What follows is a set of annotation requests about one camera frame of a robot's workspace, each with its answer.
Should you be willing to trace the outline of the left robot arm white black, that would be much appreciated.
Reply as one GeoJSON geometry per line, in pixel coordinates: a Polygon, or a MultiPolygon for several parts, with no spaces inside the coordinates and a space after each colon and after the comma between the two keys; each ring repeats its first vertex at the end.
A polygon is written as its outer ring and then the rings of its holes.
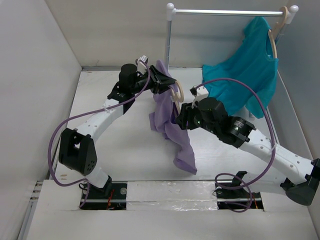
{"type": "Polygon", "coordinates": [[[135,64],[124,64],[118,82],[103,104],[103,109],[77,128],[66,128],[60,137],[58,161],[70,170],[84,176],[94,187],[95,194],[107,198],[111,194],[111,177],[97,165],[95,143],[105,130],[124,115],[135,101],[138,93],[150,90],[161,94],[175,84],[175,79],[161,73],[155,66],[138,71],[135,64]]]}

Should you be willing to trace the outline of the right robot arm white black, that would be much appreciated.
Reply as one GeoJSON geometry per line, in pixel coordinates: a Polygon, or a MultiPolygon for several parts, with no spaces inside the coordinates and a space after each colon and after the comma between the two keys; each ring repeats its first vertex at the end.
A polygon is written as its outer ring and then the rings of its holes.
{"type": "Polygon", "coordinates": [[[269,163],[285,175],[280,184],[285,195],[297,204],[310,206],[320,184],[320,160],[301,157],[281,145],[273,145],[249,121],[229,116],[221,101],[206,97],[196,104],[184,103],[175,122],[183,130],[204,129],[237,149],[269,163]]]}

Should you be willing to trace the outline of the purple t shirt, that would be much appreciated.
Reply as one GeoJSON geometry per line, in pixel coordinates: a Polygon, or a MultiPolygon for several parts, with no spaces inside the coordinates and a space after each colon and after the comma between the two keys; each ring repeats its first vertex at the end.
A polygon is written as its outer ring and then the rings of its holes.
{"type": "Polygon", "coordinates": [[[173,164],[180,170],[196,175],[195,153],[188,132],[175,122],[177,108],[172,93],[177,92],[178,86],[173,84],[169,90],[153,96],[155,110],[149,114],[150,129],[162,134],[164,139],[176,147],[173,164]]]}

